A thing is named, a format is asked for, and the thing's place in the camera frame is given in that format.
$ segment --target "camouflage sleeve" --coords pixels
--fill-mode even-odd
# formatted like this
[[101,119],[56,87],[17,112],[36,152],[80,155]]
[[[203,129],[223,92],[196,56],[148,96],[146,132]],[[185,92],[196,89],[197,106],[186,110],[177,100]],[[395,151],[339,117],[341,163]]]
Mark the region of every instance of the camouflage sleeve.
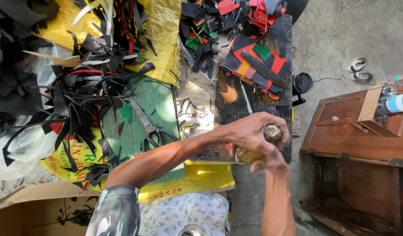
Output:
[[135,236],[140,226],[139,189],[131,185],[112,186],[101,193],[86,236]]

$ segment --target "knife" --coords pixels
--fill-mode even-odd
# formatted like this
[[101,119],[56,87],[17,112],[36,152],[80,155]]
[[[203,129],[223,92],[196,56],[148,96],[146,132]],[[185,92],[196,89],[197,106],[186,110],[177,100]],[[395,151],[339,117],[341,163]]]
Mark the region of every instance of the knife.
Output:
[[278,74],[276,74],[271,69],[265,68],[263,63],[261,61],[259,61],[257,58],[255,58],[255,56],[252,56],[245,50],[242,50],[241,56],[242,56],[242,58],[244,58],[244,60],[246,62],[248,62],[248,64],[250,64],[250,66],[252,66],[252,68],[254,68],[260,74],[262,74],[263,76],[265,76],[266,78],[271,80],[273,83],[277,84],[278,86],[280,86],[284,89],[289,88],[288,82],[286,82],[284,79],[282,79],[282,77],[280,77]]

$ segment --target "black container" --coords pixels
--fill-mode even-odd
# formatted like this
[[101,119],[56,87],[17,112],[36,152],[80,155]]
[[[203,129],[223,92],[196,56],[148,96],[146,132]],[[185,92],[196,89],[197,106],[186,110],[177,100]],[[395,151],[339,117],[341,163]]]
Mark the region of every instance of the black container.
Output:
[[292,102],[292,107],[301,105],[306,102],[301,98],[301,94],[311,91],[314,82],[307,73],[298,73],[293,76],[292,96],[298,96],[298,100]]

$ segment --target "slipper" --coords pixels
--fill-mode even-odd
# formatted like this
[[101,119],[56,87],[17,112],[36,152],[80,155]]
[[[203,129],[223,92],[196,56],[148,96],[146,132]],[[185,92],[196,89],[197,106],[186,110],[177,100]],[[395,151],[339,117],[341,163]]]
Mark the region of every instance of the slipper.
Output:
[[351,80],[369,82],[373,80],[374,76],[370,72],[356,72],[350,75]]
[[347,67],[347,71],[350,73],[355,73],[360,71],[366,65],[366,58],[358,57],[356,58],[349,67]]

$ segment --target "white plastic sheet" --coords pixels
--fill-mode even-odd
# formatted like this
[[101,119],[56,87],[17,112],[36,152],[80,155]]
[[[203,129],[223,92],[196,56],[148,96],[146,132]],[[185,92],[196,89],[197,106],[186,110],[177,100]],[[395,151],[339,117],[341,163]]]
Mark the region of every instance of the white plastic sheet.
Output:
[[[61,58],[68,58],[72,55],[71,50],[59,45],[42,47],[38,52]],[[36,73],[38,85],[48,85],[56,79],[51,67],[53,64],[51,60],[33,55],[29,56],[29,59],[31,62],[27,71]],[[20,115],[13,125],[25,125],[30,118],[31,116]],[[33,126],[25,129],[12,141],[8,148],[11,153],[8,157],[15,159],[15,161],[6,166],[2,148],[18,130],[10,130],[6,136],[0,138],[0,180],[13,180],[24,177],[34,168],[38,160],[51,156],[53,153],[57,134],[50,132],[45,135],[40,125]]]
[[[15,125],[24,125],[30,117],[20,117]],[[13,180],[28,174],[39,159],[51,156],[57,138],[55,132],[44,134],[41,126],[32,126],[25,129],[14,138],[8,151],[8,157],[15,161],[6,166],[2,148],[10,137],[17,131],[11,130],[8,135],[0,138],[0,180]]]

